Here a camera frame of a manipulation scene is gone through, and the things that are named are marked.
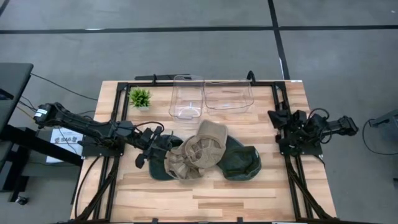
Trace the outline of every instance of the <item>wooden tabletop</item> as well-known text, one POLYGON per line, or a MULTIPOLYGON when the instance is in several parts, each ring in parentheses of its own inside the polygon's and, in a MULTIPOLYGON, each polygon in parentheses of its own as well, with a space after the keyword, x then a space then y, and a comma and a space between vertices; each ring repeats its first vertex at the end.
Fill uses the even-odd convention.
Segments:
MULTIPOLYGON (((110 119, 117 83, 103 82, 95 120, 110 119)), ((286 81, 286 87, 292 111, 304 110, 308 114, 303 83, 286 81)), ((183 140, 196 133, 198 124, 176 123, 169 115, 172 87, 146 89, 152 93, 150 110, 138 111, 129 106, 127 120, 135 124, 145 121, 161 122, 165 126, 165 134, 174 131, 174 135, 183 140)), ((126 145, 119 165, 111 221, 149 222, 152 218, 158 218, 160 222, 235 222, 237 217, 243 217, 247 222, 295 220, 284 158, 279 154, 275 143, 276 130, 267 115, 268 110, 274 110, 271 88, 256 86, 252 87, 252 92, 254 104, 247 113, 210 116, 204 107, 201 119, 226 124, 230 136, 246 146, 256 147, 261 155, 262 170, 255 178, 245 182, 228 181, 219 168, 214 167, 206 170, 205 176, 198 180, 157 181, 151 179, 148 163, 142 169, 135 167, 134 161, 140 150, 126 145)), ((88 158, 84 161, 79 183, 93 160, 94 158, 88 158)), ((302 160, 309 191, 327 213, 335 216, 323 164, 313 156, 302 156, 302 160)), ((102 158, 93 166, 83 184, 78 214, 97 191, 101 167, 102 158)), ((298 189, 297 192, 304 217, 302 194, 298 189)), ((100 218, 104 217, 107 196, 106 192, 101 204, 100 218)))

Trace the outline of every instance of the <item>black cable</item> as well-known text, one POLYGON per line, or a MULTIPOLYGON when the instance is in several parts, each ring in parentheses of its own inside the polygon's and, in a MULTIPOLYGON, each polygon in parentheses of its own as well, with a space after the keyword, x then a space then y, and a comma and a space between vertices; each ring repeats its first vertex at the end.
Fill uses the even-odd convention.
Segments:
POLYGON ((315 156, 319 161, 321 161, 321 163, 323 164, 323 166, 326 167, 325 161, 323 161, 323 159, 321 159, 321 157, 319 157, 318 155, 313 155, 313 156, 315 156))
POLYGON ((85 114, 85 113, 90 113, 90 112, 95 112, 95 110, 91 110, 91 111, 84 111, 84 112, 78 113, 78 115, 82 115, 82 114, 85 114))
POLYGON ((88 97, 88 96, 79 94, 79 93, 77 93, 77 92, 75 92, 75 91, 71 91, 71 90, 69 90, 68 88, 65 88, 65 87, 63 87, 63 86, 61 86, 61 85, 59 85, 59 84, 56 84, 56 83, 53 82, 53 81, 50 81, 50 80, 48 80, 48 79, 46 79, 46 78, 43 78, 43 77, 41 77, 41 76, 38 76, 38 75, 36 75, 36 74, 31 73, 31 75, 33 75, 33 76, 35 76, 35 77, 37 77, 37 78, 41 78, 41 79, 43 79, 43 80, 45 80, 45 81, 47 81, 47 82, 49 82, 49 83, 52 83, 52 84, 54 84, 54 85, 56 85, 56 86, 58 86, 58 87, 60 87, 60 88, 63 88, 64 90, 69 91, 69 92, 71 92, 71 93, 74 93, 74 94, 76 94, 76 95, 78 95, 78 96, 84 97, 84 98, 89 99, 89 100, 98 101, 98 99, 96 99, 96 98, 91 98, 91 97, 88 97))
POLYGON ((369 126, 370 126, 370 125, 371 125, 370 121, 373 121, 373 120, 374 120, 374 119, 369 119, 369 120, 367 120, 367 121, 364 123, 363 129, 362 129, 362 140, 363 140, 363 143, 364 143, 365 146, 366 146, 366 149, 368 149, 369 151, 371 151, 371 152, 373 152, 373 153, 375 153, 375 154, 384 155, 384 156, 398 155, 398 152, 395 152, 395 153, 375 152, 375 151, 373 151, 373 150, 368 146, 368 144, 366 144, 366 141, 365 141, 365 128, 366 128, 366 124, 369 123, 369 126))
POLYGON ((22 102, 21 100, 18 101, 18 103, 20 103, 20 104, 26 106, 27 108, 29 108, 29 109, 30 109, 31 111, 33 111, 33 112, 36 112, 36 111, 37 111, 37 110, 35 110, 35 108, 30 107, 29 105, 27 105, 26 103, 22 102))
POLYGON ((84 181, 87 178, 88 173, 90 172, 91 168, 93 168, 95 162, 99 159, 100 157, 98 156, 97 158, 95 158, 95 160, 91 163, 91 165, 88 167, 87 172, 85 174, 85 176, 83 177, 83 180, 81 180, 81 183, 79 185, 79 189, 77 190, 76 193, 76 200, 75 200, 75 218, 77 217, 77 205, 78 205, 78 201, 79 201, 79 195, 80 195, 80 190, 81 190, 81 186, 83 186, 84 181))
POLYGON ((25 110, 23 110, 22 108, 20 108, 19 106, 16 106, 17 107, 17 109, 19 109, 22 113, 24 113, 26 116, 28 116, 30 119, 33 119, 33 117, 28 113, 28 112, 26 112, 25 110))
POLYGON ((43 166, 50 166, 50 167, 72 167, 72 166, 76 166, 76 165, 56 165, 56 164, 44 164, 41 162, 28 162, 30 164, 40 164, 43 166))
POLYGON ((330 127, 324 127, 324 128, 322 128, 322 130, 321 130, 320 133, 319 133, 319 142, 322 143, 322 144, 329 143, 330 140, 331 140, 332 135, 333 135, 333 133, 331 133, 330 127), (324 138, 324 136, 323 136, 323 130, 325 130, 326 128, 330 130, 330 135, 329 135, 329 138, 328 138, 327 141, 322 141, 323 138, 324 138))
POLYGON ((84 117, 84 118, 91 119, 91 120, 94 120, 91 116, 88 116, 88 115, 84 115, 83 117, 84 117))
POLYGON ((29 100, 28 98, 26 98, 26 97, 24 97, 24 96, 21 96, 21 97, 22 97, 23 99, 27 100, 27 101, 29 102, 30 106, 31 106, 33 109, 37 110, 36 107, 33 106, 32 102, 30 102, 30 100, 29 100))
POLYGON ((57 129, 58 129, 58 131, 60 132, 60 134, 62 135, 62 137, 64 138, 64 140, 67 142, 68 146, 71 147, 71 148, 75 151, 75 154, 78 154, 78 153, 76 152, 76 149, 75 149, 74 147, 72 147, 72 146, 69 144, 68 139, 65 138, 65 136, 63 135, 63 133, 62 133, 62 131, 61 131, 61 129, 60 129, 59 126, 58 126, 57 129))
POLYGON ((74 120, 74 121, 78 121, 78 122, 83 123, 83 124, 89 124, 89 125, 91 125, 91 126, 105 126, 105 125, 108 125, 108 124, 111 122, 111 121, 108 121, 108 122, 105 122, 105 123, 103 123, 103 124, 90 124, 90 122, 89 122, 89 123, 82 122, 82 121, 80 121, 80 120, 78 120, 78 119, 72 118, 71 116, 69 116, 69 114, 66 114, 65 112, 63 112, 63 111, 58 107, 58 105, 57 105, 56 103, 54 104, 54 107, 55 107, 59 112, 61 112, 64 116, 66 116, 67 118, 72 119, 72 120, 74 120))
POLYGON ((157 122, 157 121, 144 122, 144 123, 141 123, 141 124, 137 124, 136 127, 139 127, 139 126, 142 126, 142 125, 145 125, 145 124, 158 124, 158 125, 160 125, 162 127, 161 133, 164 132, 164 125, 162 123, 160 123, 160 122, 157 122))
POLYGON ((330 114, 329 114, 329 112, 328 112, 327 110, 325 110, 325 109, 323 109, 323 108, 315 108, 315 109, 311 110, 311 112, 310 112, 310 114, 309 114, 307 120, 305 121, 305 125, 307 125, 308 122, 310 121, 311 115, 314 114, 314 112, 316 112, 316 111, 318 111, 318 110, 325 112, 325 113, 326 113, 326 118, 325 118, 325 119, 329 119, 330 114))

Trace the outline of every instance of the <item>dark green hat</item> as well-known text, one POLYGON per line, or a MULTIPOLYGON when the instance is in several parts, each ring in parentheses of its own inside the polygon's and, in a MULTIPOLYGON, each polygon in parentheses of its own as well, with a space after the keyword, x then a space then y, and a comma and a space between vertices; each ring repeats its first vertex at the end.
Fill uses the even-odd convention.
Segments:
MULTIPOLYGON (((181 144, 182 140, 173 136, 173 147, 181 144)), ((149 161, 150 176, 155 180, 174 180, 164 168, 165 152, 159 151, 157 154, 159 157, 153 157, 149 161)), ((258 155, 254 146, 244 147, 238 140, 228 136, 225 153, 217 165, 228 180, 250 180, 261 170, 261 159, 258 155)))
POLYGON ((261 170, 261 158, 254 146, 226 149, 217 163, 227 180, 250 180, 261 170))
MULTIPOLYGON (((162 138, 169 138, 169 135, 163 135, 162 138)), ((180 138, 173 136, 170 141, 173 147, 180 146, 183 142, 180 138)), ((155 180, 174 180, 174 178, 166 173, 164 169, 164 159, 166 152, 157 152, 157 157, 149 160, 149 174, 155 180)))

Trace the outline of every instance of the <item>clear plastic container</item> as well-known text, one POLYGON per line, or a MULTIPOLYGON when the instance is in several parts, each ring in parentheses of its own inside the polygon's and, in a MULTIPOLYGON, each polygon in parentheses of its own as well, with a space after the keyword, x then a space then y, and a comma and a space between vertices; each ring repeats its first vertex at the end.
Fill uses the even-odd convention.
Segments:
POLYGON ((206 82, 205 103, 212 115, 245 113, 254 103, 250 80, 206 82))
POLYGON ((196 75, 177 75, 169 114, 177 121, 198 122, 203 108, 204 79, 196 75))

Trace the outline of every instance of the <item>hat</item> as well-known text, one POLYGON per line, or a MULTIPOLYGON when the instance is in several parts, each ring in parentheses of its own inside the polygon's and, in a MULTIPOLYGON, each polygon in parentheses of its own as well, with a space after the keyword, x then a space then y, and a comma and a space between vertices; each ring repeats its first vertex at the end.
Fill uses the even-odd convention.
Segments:
MULTIPOLYGON (((170 135, 165 134, 162 135, 161 138, 169 138, 170 135)), ((182 140, 176 136, 172 136, 170 143, 172 143, 173 147, 180 146, 182 144, 182 140)), ((149 160, 149 174, 155 180, 174 180, 174 178, 166 173, 164 169, 164 160, 165 160, 165 151, 158 151, 157 157, 152 157, 149 160)))
POLYGON ((217 163, 227 180, 250 180, 261 170, 261 158, 254 146, 227 147, 217 163))
POLYGON ((227 127, 208 120, 201 122, 197 135, 166 152, 166 173, 176 179, 197 179, 206 168, 216 165, 226 149, 227 127))

